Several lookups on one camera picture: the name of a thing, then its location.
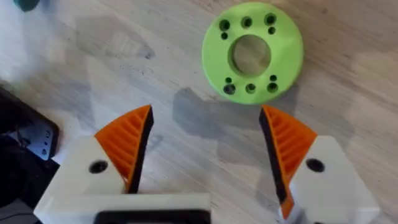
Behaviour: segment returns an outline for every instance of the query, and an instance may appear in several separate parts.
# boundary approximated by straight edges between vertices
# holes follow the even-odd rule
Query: wood grain surface
[[[240,0],[0,1],[0,78],[62,128],[60,148],[152,104],[142,193],[210,192],[214,223],[274,223],[278,203],[257,117],[201,68],[211,21]],[[334,136],[398,221],[398,1],[274,0],[305,43],[302,74],[271,104]]]

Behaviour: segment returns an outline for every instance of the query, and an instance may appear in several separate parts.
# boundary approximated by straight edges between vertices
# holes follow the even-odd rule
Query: green 3d printed ring
[[[255,35],[269,46],[271,60],[259,75],[245,75],[235,66],[233,47],[245,35]],[[212,22],[203,41],[202,63],[219,94],[236,103],[264,103],[293,85],[303,63],[303,40],[293,20],[280,9],[243,3]]]

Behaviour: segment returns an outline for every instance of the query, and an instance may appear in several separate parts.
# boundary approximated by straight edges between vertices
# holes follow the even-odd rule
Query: screw hole
[[[104,160],[95,161],[88,169],[92,174],[99,174],[108,168],[108,162]]]
[[[270,77],[269,77],[269,80],[270,81],[272,81],[272,82],[274,82],[274,81],[276,81],[276,75],[271,75]]]
[[[249,28],[251,27],[253,21],[251,20],[250,17],[246,16],[242,19],[242,27],[243,28]]]
[[[270,27],[270,28],[268,28],[268,33],[269,33],[270,35],[275,34],[275,31],[276,31],[275,27]]]
[[[323,162],[321,162],[318,159],[307,159],[305,161],[305,163],[307,164],[307,167],[314,172],[325,171],[325,165],[323,165]]]
[[[226,19],[223,19],[223,20],[220,22],[220,30],[221,30],[221,31],[226,31],[226,30],[228,30],[230,26],[231,26],[231,24],[229,24],[229,21],[226,20]]]
[[[275,93],[278,90],[278,85],[276,83],[270,83],[267,86],[267,91],[270,93]]]
[[[228,38],[228,34],[227,33],[222,33],[221,34],[221,38],[223,39],[223,40],[226,40],[227,38]]]
[[[264,22],[266,23],[267,26],[271,26],[276,22],[276,16],[274,14],[270,13],[270,14],[266,15]]]
[[[256,86],[252,83],[246,85],[246,92],[247,93],[254,93],[254,90],[256,90]]]
[[[235,93],[235,85],[234,84],[225,85],[224,92],[228,95],[234,94]]]

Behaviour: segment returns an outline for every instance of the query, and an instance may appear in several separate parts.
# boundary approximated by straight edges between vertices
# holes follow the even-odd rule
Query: central hole
[[[233,45],[232,61],[241,75],[260,75],[271,61],[271,50],[260,37],[244,35]]]

